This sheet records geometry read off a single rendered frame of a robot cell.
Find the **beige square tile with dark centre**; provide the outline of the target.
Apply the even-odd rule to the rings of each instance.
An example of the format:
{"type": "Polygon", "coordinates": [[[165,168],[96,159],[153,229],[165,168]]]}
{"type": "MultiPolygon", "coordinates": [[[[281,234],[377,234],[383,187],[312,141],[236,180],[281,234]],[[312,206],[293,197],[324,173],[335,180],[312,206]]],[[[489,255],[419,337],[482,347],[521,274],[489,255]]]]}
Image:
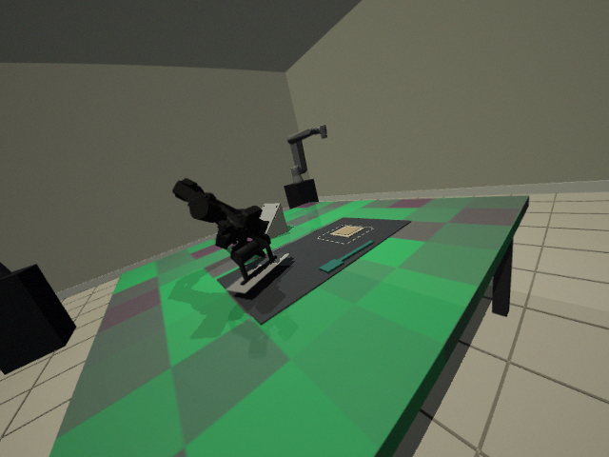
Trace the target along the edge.
{"type": "Polygon", "coordinates": [[[330,233],[330,235],[349,238],[362,230],[364,230],[364,228],[345,226],[330,233]]]}

